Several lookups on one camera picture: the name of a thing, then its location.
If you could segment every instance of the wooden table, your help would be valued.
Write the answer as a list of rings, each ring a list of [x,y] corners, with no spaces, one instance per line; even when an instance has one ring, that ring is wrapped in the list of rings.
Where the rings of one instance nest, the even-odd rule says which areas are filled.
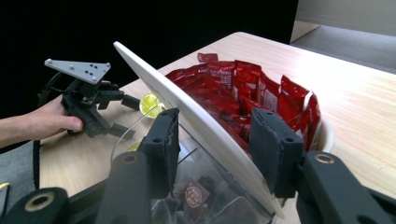
[[[331,153],[364,186],[396,198],[395,75],[245,33],[228,35],[159,71],[166,75],[198,64],[198,52],[217,53],[221,61],[256,63],[278,83],[286,75],[312,90],[318,96],[323,117],[334,131]],[[137,98],[149,93],[140,80],[122,89]],[[112,102],[101,113],[110,122],[128,127],[141,117],[140,112],[120,102]],[[137,130],[134,139],[120,141],[115,154],[139,142],[152,121],[143,118],[138,122],[134,126]],[[89,138],[85,134],[61,133],[42,141],[41,188],[61,187],[71,196],[103,180],[108,175],[111,150],[118,140],[112,135]],[[293,206],[285,209],[287,218],[282,222],[299,223]]]

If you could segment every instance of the container of red packages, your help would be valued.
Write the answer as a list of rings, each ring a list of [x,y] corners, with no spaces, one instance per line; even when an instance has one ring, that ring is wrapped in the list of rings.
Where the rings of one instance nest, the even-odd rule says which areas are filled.
[[[216,53],[198,53],[199,64],[167,75],[204,108],[248,154],[251,110],[277,113],[304,140],[304,150],[332,148],[332,127],[320,113],[318,97],[282,76],[269,78],[255,63],[219,61]]]

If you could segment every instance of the gray wall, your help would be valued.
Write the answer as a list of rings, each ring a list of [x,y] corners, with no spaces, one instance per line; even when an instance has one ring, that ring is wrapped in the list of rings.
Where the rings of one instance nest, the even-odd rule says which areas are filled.
[[[396,1],[300,0],[296,20],[396,36]]]

